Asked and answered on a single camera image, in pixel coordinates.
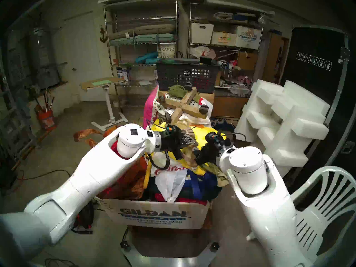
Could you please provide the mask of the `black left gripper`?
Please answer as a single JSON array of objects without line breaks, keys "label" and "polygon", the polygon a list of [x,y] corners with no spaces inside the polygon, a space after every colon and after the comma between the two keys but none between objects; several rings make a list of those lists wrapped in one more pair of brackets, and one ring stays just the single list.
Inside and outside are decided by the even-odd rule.
[{"label": "black left gripper", "polygon": [[176,160],[183,159],[182,147],[196,147],[194,132],[164,130],[161,132],[161,152],[172,152]]}]

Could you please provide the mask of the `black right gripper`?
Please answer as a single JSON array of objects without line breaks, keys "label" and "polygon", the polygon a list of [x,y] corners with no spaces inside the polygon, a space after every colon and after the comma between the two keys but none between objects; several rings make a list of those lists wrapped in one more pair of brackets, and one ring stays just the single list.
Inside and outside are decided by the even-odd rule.
[{"label": "black right gripper", "polygon": [[220,150],[221,144],[219,143],[206,143],[203,147],[194,147],[194,160],[196,164],[215,164]]}]

